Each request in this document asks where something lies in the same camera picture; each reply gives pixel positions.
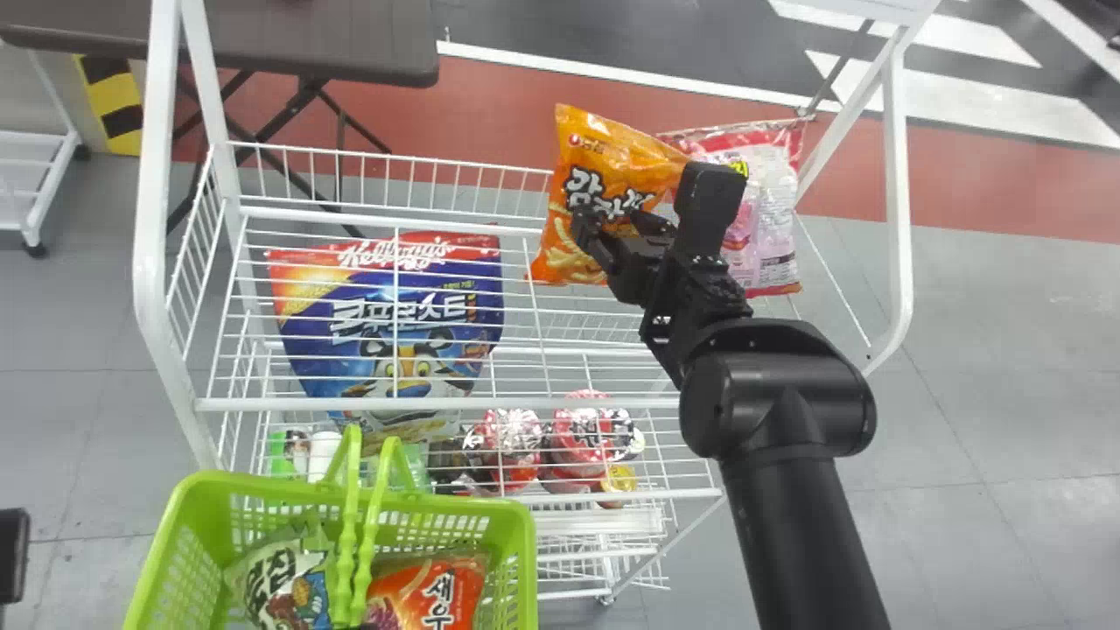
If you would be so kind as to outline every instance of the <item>black robotic arm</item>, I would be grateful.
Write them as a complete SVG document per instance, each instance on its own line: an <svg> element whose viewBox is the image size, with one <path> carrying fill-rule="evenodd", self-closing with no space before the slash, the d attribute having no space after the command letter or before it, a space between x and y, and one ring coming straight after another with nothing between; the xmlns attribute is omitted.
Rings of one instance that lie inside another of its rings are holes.
<svg viewBox="0 0 1120 630"><path fill-rule="evenodd" d="M679 225L636 212L640 235L617 238L584 207L572 233L614 295L645 309L638 333L681 391L681 434L724 475L762 628L887 630L834 465L867 447L875 399L815 327L753 317L719 257L745 183L689 163Z"/></svg>

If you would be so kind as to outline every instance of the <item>basket handle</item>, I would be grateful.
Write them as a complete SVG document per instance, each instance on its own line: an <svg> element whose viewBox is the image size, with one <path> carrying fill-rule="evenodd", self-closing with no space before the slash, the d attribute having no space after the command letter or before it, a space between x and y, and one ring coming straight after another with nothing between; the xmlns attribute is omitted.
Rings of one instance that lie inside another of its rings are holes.
<svg viewBox="0 0 1120 630"><path fill-rule="evenodd" d="M373 582L370 571L373 564L374 541L377 537L377 528L381 526L381 502L389 491L389 475L393 469L404 479L404 492L414 493L417 491L416 480L412 479L412 471L409 470L409 462L404 458L401 450L401 438L392 436L385 439L381 447L381 458L377 462L377 478L373 483L373 491L370 494L370 503L365 508L365 522L362 529L362 545L357 549L357 572L354 573L354 596L351 600L349 626L357 627L362 623L365 614L365 592Z"/></svg>
<svg viewBox="0 0 1120 630"><path fill-rule="evenodd" d="M362 429L357 425L348 425L343 429L343 441L330 458L330 465L318 488L337 491L339 474L345 474L346 500L343 503L343 531L338 536L338 562L334 597L330 600L330 619L343 619L346 615L347 602L351 599L351 576L354 574L354 545L357 543L357 495L358 465L362 461Z"/></svg>

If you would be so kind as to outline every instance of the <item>green shopping basket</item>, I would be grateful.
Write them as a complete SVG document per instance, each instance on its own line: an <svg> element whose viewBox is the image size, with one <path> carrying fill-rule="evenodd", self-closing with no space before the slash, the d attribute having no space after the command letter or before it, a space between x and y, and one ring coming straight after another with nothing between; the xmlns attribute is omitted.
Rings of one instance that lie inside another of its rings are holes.
<svg viewBox="0 0 1120 630"><path fill-rule="evenodd" d="M222 471L197 472L179 482L148 552L124 628L245 623L222 569L261 536L299 513L316 512L327 535L338 540L338 581L330 597L335 628L361 623L376 554L469 544L489 553L475 628L535 629L536 539L529 510L501 499L417 492L395 437L382 447L374 487L362 489L361 443L361 430L347 427L324 481L315 484ZM394 480L405 484L403 491L389 490L393 467Z"/></svg>

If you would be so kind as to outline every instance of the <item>white stripe on floor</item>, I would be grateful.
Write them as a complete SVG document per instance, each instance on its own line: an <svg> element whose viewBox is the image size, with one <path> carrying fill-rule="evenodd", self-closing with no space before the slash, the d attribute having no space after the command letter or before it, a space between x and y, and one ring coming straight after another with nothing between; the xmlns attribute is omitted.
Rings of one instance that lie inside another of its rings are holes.
<svg viewBox="0 0 1120 630"><path fill-rule="evenodd" d="M855 31L864 18L848 13L838 13L824 9L806 7L786 2L784 0L769 0L778 16L792 20L811 22L831 28ZM895 31L895 26L886 22L875 22L870 34L878 37L890 37ZM963 53L977 57L988 57L1001 62L1009 62L1032 67L1042 67L1029 53L1023 49L1009 35L999 27L974 22L953 16L941 16L934 13L918 31L914 38L915 44Z"/></svg>
<svg viewBox="0 0 1120 630"><path fill-rule="evenodd" d="M1074 46L1081 48L1082 53L1111 74L1112 78L1120 81L1120 53L1109 48L1108 41L1085 22L1054 0L1023 0L1023 3L1042 16Z"/></svg>
<svg viewBox="0 0 1120 630"><path fill-rule="evenodd" d="M821 76L837 62L836 55L806 54ZM837 95L848 100L869 65L848 62L833 84ZM904 71L904 76L907 114L915 118L1120 148L1120 136L1076 99L913 70ZM881 93L876 93L868 109L883 110Z"/></svg>

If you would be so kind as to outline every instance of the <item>black tabletop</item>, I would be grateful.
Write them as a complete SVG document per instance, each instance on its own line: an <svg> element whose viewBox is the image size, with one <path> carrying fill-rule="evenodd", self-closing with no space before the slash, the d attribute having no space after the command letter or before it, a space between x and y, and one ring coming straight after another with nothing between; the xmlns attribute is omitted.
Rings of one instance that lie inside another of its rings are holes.
<svg viewBox="0 0 1120 630"><path fill-rule="evenodd" d="M0 38L142 59L150 0L0 0ZM206 0L217 65L427 87L439 76L430 0Z"/></svg>

